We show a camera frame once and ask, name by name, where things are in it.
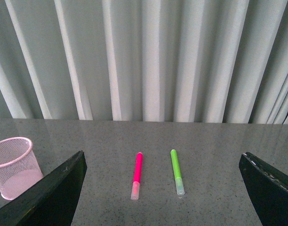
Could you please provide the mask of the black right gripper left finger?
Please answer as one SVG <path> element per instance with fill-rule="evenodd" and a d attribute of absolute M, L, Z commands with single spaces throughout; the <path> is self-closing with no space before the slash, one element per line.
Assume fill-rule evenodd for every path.
<path fill-rule="evenodd" d="M 83 151 L 0 208 L 0 226 L 69 226 L 79 202 L 87 165 Z"/>

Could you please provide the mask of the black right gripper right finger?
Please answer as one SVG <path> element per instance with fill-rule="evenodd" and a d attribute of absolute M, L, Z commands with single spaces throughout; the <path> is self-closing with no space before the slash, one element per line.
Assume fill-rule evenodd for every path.
<path fill-rule="evenodd" d="M 239 169 L 261 224 L 288 226 L 288 175 L 249 152 Z"/>

